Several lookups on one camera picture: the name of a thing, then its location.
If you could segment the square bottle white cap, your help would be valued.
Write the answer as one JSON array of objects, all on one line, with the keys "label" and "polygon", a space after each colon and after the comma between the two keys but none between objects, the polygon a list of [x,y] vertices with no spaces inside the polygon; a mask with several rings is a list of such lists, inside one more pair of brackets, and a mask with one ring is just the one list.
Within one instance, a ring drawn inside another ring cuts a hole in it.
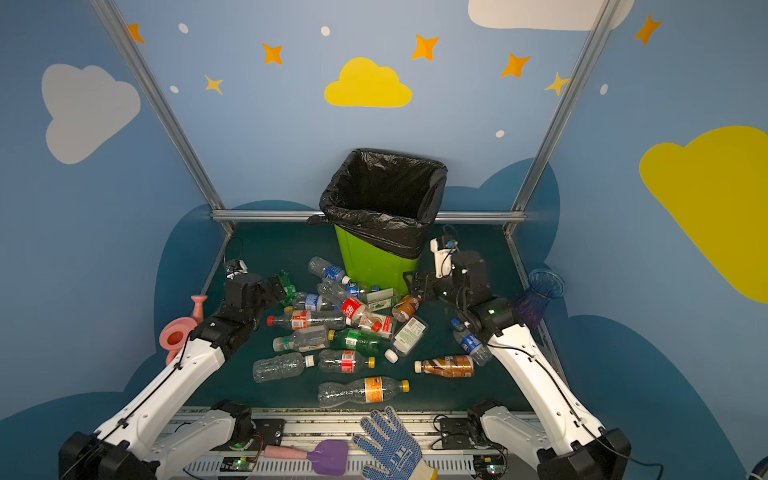
[{"label": "square bottle white cap", "polygon": [[428,324],[418,316],[413,316],[394,334],[389,348],[384,353],[384,358],[391,364],[395,364],[401,358],[407,357],[424,338],[427,331]]}]

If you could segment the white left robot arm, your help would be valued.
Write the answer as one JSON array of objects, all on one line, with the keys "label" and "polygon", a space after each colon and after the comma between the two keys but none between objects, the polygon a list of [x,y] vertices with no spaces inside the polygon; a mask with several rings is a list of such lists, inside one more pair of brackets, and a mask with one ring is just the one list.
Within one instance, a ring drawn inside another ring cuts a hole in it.
[{"label": "white left robot arm", "polygon": [[286,296],[275,276],[236,274],[224,287],[218,310],[192,330],[172,362],[132,401],[94,432],[75,432],[64,442],[60,478],[169,479],[216,447],[252,439],[250,409],[230,401],[159,437],[203,382],[250,339],[262,313]]}]

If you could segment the green plastic soda bottle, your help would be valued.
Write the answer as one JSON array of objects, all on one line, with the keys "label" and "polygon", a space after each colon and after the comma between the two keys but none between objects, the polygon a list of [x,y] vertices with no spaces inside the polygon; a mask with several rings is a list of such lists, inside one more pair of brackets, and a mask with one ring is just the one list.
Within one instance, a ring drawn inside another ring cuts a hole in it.
[{"label": "green plastic soda bottle", "polygon": [[290,277],[290,274],[285,270],[281,270],[278,272],[277,277],[285,292],[285,298],[280,301],[280,304],[284,307],[291,307],[296,297],[297,290]]}]

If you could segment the brown tea bottle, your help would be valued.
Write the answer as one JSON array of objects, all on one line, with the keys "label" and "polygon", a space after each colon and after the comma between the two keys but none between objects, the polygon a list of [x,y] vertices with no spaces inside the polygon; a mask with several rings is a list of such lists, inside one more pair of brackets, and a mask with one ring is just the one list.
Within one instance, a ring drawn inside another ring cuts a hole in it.
[{"label": "brown tea bottle", "polygon": [[466,355],[417,360],[414,362],[414,371],[444,378],[471,378],[475,374],[474,361]]}]

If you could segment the clear bottle blue label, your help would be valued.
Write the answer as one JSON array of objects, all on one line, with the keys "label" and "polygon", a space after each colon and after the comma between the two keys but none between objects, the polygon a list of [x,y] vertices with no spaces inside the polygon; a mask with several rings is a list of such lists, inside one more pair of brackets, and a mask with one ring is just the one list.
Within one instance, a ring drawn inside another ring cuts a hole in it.
[{"label": "clear bottle blue label", "polygon": [[328,280],[342,285],[347,285],[351,281],[351,278],[341,266],[333,264],[319,256],[310,259],[308,263],[308,271],[322,280]]}]

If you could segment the small blue label bottle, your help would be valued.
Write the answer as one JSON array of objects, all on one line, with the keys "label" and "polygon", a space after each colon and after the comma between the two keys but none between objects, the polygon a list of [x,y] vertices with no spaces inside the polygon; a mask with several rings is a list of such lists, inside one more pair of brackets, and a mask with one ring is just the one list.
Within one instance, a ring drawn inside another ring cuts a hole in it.
[{"label": "small blue label bottle", "polygon": [[453,337],[461,346],[463,351],[473,360],[477,366],[484,366],[493,359],[493,355],[486,345],[484,345],[460,320],[454,318],[451,320]]}]

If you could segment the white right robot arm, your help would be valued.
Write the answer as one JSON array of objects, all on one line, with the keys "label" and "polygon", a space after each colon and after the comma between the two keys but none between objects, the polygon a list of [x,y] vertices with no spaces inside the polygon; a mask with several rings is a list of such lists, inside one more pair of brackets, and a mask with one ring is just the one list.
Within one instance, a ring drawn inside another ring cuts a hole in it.
[{"label": "white right robot arm", "polygon": [[443,249],[434,256],[434,271],[404,273],[409,293],[453,306],[460,323],[515,381],[541,424],[534,428],[486,401],[470,411],[475,431],[522,459],[541,479],[622,478],[631,452],[628,438],[619,429],[605,429],[570,391],[511,303],[493,294],[479,254]]}]

